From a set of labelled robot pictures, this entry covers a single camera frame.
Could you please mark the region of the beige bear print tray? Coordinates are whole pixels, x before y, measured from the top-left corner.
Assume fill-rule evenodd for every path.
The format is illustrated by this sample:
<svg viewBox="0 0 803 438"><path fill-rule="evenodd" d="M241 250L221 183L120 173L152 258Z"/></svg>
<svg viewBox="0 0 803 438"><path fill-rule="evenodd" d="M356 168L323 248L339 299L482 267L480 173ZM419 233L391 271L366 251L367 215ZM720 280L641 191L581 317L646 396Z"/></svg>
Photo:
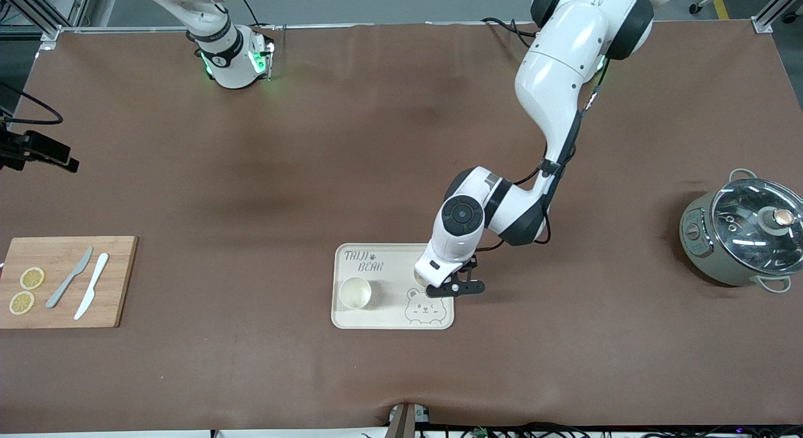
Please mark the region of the beige bear print tray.
<svg viewBox="0 0 803 438"><path fill-rule="evenodd" d="M455 318L451 298L429 298L413 277L424 243L344 243L334 254L331 321L339 329L444 330ZM370 303L347 309L339 284L358 276L372 287Z"/></svg>

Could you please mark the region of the grey plastic knife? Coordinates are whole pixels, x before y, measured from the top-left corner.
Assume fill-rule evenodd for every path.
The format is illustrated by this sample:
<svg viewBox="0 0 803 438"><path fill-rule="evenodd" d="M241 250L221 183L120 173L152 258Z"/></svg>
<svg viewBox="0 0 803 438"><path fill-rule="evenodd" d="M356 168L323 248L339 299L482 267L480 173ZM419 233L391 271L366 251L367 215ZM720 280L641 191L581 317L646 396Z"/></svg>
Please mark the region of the grey plastic knife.
<svg viewBox="0 0 803 438"><path fill-rule="evenodd" d="M93 247L88 247L86 252L84 252L82 258L78 261L77 265L74 269L68 274L66 279L63 281L60 286L58 286L57 290L51 295L51 297L46 301L45 307L46 309L54 309L57 306L58 302L60 302L61 298L63 297L66 290L69 288L70 284L72 283L75 278L80 275L86 266L88 266L89 261L91 260L93 254Z"/></svg>

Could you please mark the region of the white plastic knife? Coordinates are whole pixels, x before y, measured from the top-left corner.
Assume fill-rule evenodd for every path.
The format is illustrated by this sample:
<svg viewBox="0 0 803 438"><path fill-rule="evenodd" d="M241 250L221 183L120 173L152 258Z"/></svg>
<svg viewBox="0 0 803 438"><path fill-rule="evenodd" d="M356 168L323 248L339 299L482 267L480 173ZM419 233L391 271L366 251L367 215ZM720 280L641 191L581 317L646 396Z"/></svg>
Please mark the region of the white plastic knife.
<svg viewBox="0 0 803 438"><path fill-rule="evenodd" d="M92 277L90 279L86 292L84 292L84 296L80 303L80 306L78 307L73 317L75 321L78 321L81 318L83 318L83 315L88 311L88 308L94 301L95 295L97 294L95 293L95 288L97 287L97 283L100 280L100 276L102 275L109 261L109 258L110 255L108 253L102 253L98 256L98 260L93 269Z"/></svg>

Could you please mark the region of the wooden cutting board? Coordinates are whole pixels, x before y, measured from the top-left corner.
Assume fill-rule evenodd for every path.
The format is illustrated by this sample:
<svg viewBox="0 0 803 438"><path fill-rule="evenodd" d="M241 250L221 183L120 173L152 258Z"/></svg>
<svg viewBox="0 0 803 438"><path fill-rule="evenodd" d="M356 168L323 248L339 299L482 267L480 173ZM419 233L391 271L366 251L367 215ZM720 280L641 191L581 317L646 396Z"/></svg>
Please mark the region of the wooden cutting board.
<svg viewBox="0 0 803 438"><path fill-rule="evenodd" d="M137 251L135 236L18 237L9 242L0 274L0 329L114 328L118 326ZM88 247L93 254L86 269L72 281L54 309L46 301L74 269ZM98 256L110 255L95 288L95 299L78 321L73 319L92 277ZM12 315L9 301L22 289L20 275L29 267L41 267L45 281L34 293L29 312Z"/></svg>

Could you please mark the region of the brown table cover sheet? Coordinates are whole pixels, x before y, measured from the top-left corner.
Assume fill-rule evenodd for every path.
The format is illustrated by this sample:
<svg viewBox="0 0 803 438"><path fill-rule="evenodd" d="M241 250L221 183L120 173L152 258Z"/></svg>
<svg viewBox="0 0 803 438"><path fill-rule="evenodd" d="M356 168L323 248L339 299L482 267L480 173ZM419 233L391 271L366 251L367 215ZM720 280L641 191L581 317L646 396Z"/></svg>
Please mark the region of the brown table cover sheet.
<svg viewBox="0 0 803 438"><path fill-rule="evenodd" d="M28 91L77 174L0 172L14 237L137 236L115 329L0 330L0 433L370 427L398 403L466 426L803 424L803 282L700 276L685 207L735 168L803 195L803 112L748 21L660 21L612 63L546 245L479 256L444 331L343 330L335 250L430 238L449 183L517 180L544 138L524 46L483 24L290 29L228 91L183 34L62 35Z"/></svg>

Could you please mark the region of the green-grey cooking pot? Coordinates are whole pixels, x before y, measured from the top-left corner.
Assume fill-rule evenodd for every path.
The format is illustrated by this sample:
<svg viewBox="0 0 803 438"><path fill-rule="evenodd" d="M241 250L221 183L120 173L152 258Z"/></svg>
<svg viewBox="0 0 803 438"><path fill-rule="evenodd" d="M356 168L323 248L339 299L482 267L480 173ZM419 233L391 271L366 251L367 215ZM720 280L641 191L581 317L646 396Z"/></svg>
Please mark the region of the green-grey cooking pot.
<svg viewBox="0 0 803 438"><path fill-rule="evenodd" d="M726 184L743 178L759 177L749 169L738 168L731 171ZM726 286L758 286L770 293L788 292L792 287L792 275L803 270L781 276L754 271L735 260L718 240L712 220L713 200L723 187L697 198L684 210L679 238L686 256L700 272Z"/></svg>

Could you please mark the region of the glass pot lid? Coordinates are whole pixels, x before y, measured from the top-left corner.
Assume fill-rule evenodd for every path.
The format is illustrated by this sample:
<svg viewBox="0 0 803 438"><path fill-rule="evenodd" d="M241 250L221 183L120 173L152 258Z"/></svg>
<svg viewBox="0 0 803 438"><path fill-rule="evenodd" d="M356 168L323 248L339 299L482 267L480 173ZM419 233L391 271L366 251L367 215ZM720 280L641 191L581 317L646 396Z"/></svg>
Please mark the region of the glass pot lid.
<svg viewBox="0 0 803 438"><path fill-rule="evenodd" d="M726 184L714 197L712 223L725 250L767 275L803 270L803 198L760 178Z"/></svg>

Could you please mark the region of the black caster with grey leg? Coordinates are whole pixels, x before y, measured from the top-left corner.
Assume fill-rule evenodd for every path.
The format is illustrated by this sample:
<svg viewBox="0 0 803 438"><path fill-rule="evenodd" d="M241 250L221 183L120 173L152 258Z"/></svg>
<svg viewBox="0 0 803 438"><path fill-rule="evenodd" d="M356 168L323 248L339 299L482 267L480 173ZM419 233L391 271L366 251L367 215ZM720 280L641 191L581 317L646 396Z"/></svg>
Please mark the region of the black caster with grey leg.
<svg viewBox="0 0 803 438"><path fill-rule="evenodd" d="M708 8L714 9L717 19L729 20L730 15L726 11L725 0L700 0L690 4L688 11L691 15L697 15Z"/></svg>

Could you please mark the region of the aluminium corner profile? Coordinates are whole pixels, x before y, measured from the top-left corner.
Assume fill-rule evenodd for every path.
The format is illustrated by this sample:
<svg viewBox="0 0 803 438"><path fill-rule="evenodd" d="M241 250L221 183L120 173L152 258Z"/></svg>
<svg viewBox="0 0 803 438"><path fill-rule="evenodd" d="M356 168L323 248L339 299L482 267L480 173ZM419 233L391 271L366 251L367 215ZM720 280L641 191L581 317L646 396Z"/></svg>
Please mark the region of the aluminium corner profile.
<svg viewBox="0 0 803 438"><path fill-rule="evenodd" d="M795 3L803 0L770 0L757 16L751 17L752 26L757 34L772 34L772 23L777 18L789 14Z"/></svg>

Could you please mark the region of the aluminium frame with black bars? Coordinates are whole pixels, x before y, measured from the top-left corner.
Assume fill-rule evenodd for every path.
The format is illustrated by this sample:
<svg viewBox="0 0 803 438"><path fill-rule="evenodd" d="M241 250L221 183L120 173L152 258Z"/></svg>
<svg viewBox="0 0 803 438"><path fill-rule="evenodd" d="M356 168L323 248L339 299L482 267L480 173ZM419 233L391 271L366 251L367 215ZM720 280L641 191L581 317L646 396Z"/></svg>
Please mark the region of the aluminium frame with black bars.
<svg viewBox="0 0 803 438"><path fill-rule="evenodd" d="M92 0L0 0L0 41L54 40L85 24Z"/></svg>

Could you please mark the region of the grey mount post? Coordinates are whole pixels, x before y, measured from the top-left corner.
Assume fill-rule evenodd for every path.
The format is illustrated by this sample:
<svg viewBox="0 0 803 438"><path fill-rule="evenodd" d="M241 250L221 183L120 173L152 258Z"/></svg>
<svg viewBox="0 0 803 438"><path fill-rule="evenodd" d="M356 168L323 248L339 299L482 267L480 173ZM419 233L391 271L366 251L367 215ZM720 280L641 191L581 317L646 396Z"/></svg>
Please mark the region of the grey mount post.
<svg viewBox="0 0 803 438"><path fill-rule="evenodd" d="M427 438L422 427L430 423L429 409L416 403L400 403L389 415L389 427L384 438Z"/></svg>

